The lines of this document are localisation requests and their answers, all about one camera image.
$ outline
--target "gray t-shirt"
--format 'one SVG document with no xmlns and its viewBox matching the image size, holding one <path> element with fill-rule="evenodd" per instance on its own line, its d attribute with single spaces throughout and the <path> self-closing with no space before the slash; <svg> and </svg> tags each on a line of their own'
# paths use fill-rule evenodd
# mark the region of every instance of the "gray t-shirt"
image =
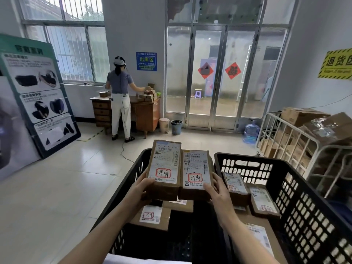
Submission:
<svg viewBox="0 0 352 264">
<path fill-rule="evenodd" d="M 110 82 L 113 94 L 127 94 L 128 86 L 133 82 L 132 77 L 125 71 L 121 71 L 120 75 L 116 75 L 115 71 L 110 71 L 107 82 Z"/>
</svg>

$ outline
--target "yellow and black striped border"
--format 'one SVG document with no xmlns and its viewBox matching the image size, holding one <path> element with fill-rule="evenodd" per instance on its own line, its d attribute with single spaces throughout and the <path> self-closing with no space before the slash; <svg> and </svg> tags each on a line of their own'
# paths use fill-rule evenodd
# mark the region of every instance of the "yellow and black striped border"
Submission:
<svg viewBox="0 0 352 264">
<path fill-rule="evenodd" d="M 95 136 L 97 136 L 99 133 L 102 133 L 104 131 L 104 129 L 102 129 L 100 132 L 98 132 L 97 134 L 93 135 L 91 138 L 89 138 L 88 140 L 81 140 L 81 139 L 78 139 L 76 141 L 81 141 L 81 142 L 88 142 L 90 141 L 91 139 L 93 139 Z"/>
<path fill-rule="evenodd" d="M 349 75 L 349 76 L 334 76 L 334 75 L 321 75 L 321 73 L 326 68 L 325 67 L 325 63 L 326 63 L 326 61 L 327 61 L 327 59 L 328 59 L 328 57 L 330 55 L 336 54 L 336 53 L 349 53 L 351 51 L 352 51 L 352 48 L 350 48 L 350 49 L 340 49 L 340 50 L 335 50 L 335 51 L 328 51 L 328 53 L 326 54 L 326 57 L 324 58 L 323 65 L 321 66 L 318 78 L 325 78 L 325 79 L 350 79 L 352 77 L 352 75 Z"/>
</svg>

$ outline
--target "beige trash can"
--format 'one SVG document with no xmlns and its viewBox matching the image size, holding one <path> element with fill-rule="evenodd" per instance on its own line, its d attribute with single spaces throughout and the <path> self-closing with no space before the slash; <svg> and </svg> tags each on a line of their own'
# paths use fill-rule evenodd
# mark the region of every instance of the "beige trash can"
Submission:
<svg viewBox="0 0 352 264">
<path fill-rule="evenodd" d="M 159 119 L 159 127 L 161 133 L 168 133 L 169 132 L 169 122 L 170 120 L 167 118 Z"/>
</svg>

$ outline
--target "black plastic basket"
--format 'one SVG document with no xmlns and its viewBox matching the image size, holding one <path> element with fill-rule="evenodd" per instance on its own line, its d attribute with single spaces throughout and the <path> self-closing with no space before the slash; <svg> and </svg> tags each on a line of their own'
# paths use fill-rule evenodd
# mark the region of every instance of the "black plastic basket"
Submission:
<svg viewBox="0 0 352 264">
<path fill-rule="evenodd" d="M 147 168 L 150 154 L 151 149 L 146 149 L 139 155 L 92 230 L 125 197 L 130 186 Z M 153 200 L 152 204 L 161 206 L 162 202 Z M 140 259 L 229 263 L 230 244 L 225 243 L 213 207 L 205 201 L 195 201 L 193 210 L 193 213 L 172 210 L 167 232 L 126 224 L 110 253 Z"/>
<path fill-rule="evenodd" d="M 264 183 L 280 210 L 271 226 L 290 263 L 352 263 L 352 229 L 287 162 L 216 153 L 215 169 Z"/>
</svg>

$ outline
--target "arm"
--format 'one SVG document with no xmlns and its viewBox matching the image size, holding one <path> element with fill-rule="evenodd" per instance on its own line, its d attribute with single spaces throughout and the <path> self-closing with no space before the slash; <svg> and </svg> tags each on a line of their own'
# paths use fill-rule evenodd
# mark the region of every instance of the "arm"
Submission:
<svg viewBox="0 0 352 264">
<path fill-rule="evenodd" d="M 214 188 L 204 183 L 204 189 L 211 196 L 220 225 L 230 235 L 245 264 L 279 264 L 237 217 L 222 178 L 213 173 L 213 179 Z"/>
<path fill-rule="evenodd" d="M 144 189 L 154 182 L 146 171 L 131 186 L 125 198 L 59 264 L 101 264 L 125 223 L 149 201 L 141 201 Z"/>
<path fill-rule="evenodd" d="M 150 91 L 152 88 L 150 86 L 147 87 L 137 87 L 134 82 L 129 83 L 129 86 L 132 88 L 134 91 Z"/>
<path fill-rule="evenodd" d="M 111 88 L 110 81 L 107 81 L 105 84 L 105 89 L 109 90 Z"/>
</svg>

